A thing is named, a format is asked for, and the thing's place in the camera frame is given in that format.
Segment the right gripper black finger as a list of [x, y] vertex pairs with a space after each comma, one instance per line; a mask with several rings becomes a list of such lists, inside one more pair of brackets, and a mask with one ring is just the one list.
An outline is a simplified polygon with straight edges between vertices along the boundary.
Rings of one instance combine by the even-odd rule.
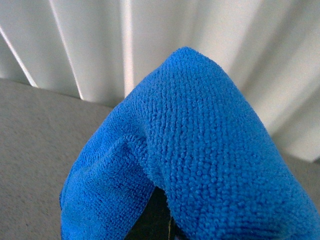
[[165, 192], [156, 187], [127, 240], [171, 240], [171, 213]]

